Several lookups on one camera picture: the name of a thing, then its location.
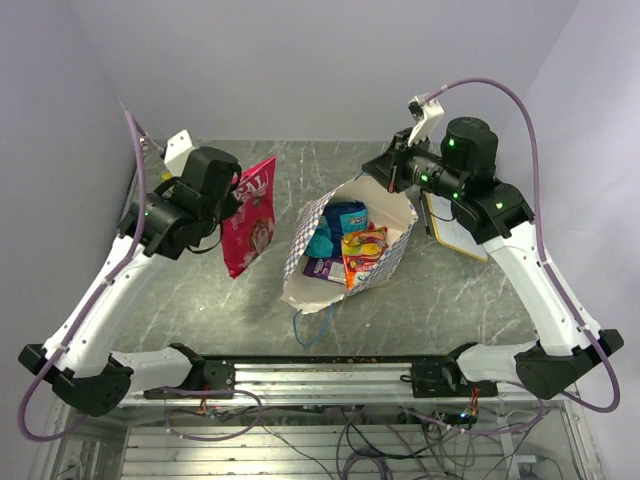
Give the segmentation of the checkered paper bag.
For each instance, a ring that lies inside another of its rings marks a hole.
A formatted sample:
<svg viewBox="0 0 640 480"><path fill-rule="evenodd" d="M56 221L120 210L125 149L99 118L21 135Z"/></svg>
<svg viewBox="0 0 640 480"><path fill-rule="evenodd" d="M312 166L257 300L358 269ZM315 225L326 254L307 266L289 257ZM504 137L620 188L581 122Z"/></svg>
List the checkered paper bag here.
<svg viewBox="0 0 640 480"><path fill-rule="evenodd" d="M281 300L295 309L294 337L318 342L346 298L386 283L418 214L404 193L359 175L304 205L295 223Z"/></svg>

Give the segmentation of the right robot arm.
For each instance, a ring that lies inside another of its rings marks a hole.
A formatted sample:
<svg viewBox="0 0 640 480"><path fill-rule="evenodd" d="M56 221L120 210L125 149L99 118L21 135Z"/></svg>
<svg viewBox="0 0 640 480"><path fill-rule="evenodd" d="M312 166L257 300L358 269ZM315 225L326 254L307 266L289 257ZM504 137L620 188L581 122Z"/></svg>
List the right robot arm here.
<svg viewBox="0 0 640 480"><path fill-rule="evenodd" d="M498 137L474 117L450 121L440 154L428 139L411 142L411 129L394 134L388 148L362 166L390 193L412 186L450 203L454 224L506 274L529 313L536 339L521 345L468 344L453 352L440 373L450 394L465 394L476 382L521 384L548 400L620 350L615 329L603 329L576 305L536 243L535 215L523 194L495 175Z"/></svg>

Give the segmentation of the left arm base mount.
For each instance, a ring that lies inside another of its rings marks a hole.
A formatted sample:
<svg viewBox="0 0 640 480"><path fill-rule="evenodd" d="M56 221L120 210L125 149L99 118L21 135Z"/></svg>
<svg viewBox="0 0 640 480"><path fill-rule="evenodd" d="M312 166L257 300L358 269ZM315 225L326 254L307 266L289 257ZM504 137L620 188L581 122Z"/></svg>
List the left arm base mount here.
<svg viewBox="0 0 640 480"><path fill-rule="evenodd" d="M203 389L207 398L232 399L235 387L235 367L227 360L206 360L203 372Z"/></svg>

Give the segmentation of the pink chips bag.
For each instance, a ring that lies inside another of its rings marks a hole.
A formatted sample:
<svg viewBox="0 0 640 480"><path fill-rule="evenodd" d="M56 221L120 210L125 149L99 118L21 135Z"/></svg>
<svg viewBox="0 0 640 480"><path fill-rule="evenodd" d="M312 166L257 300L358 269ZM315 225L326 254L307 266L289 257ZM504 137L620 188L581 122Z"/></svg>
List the pink chips bag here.
<svg viewBox="0 0 640 480"><path fill-rule="evenodd" d="M275 231L274 179L277 157L242 173L233 192L241 203L222 226L222 252L231 278L240 276L269 246Z"/></svg>

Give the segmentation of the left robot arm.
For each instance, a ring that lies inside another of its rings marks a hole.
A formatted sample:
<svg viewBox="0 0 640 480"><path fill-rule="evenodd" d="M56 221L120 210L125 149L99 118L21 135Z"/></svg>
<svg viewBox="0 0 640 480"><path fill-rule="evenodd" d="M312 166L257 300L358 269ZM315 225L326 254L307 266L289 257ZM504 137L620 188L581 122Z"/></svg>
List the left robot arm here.
<svg viewBox="0 0 640 480"><path fill-rule="evenodd" d="M100 417L129 394L170 387L192 397L203 387L204 359L182 344L144 353L113 347L146 284L231 216L242 175L238 160L213 148L188 153L182 173L134 201L122 219L107 261L79 306L43 344L28 344L18 361L41 375L67 405Z"/></svg>

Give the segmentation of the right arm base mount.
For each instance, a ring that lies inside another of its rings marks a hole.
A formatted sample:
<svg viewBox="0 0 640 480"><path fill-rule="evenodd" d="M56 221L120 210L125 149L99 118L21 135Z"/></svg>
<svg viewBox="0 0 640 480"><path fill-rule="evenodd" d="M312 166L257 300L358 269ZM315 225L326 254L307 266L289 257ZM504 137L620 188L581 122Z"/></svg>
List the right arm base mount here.
<svg viewBox="0 0 640 480"><path fill-rule="evenodd" d="M400 381L411 386L414 398L462 398L477 394L480 398L496 397L496 382L467 380L457 364L447 359L425 359L413 363Z"/></svg>

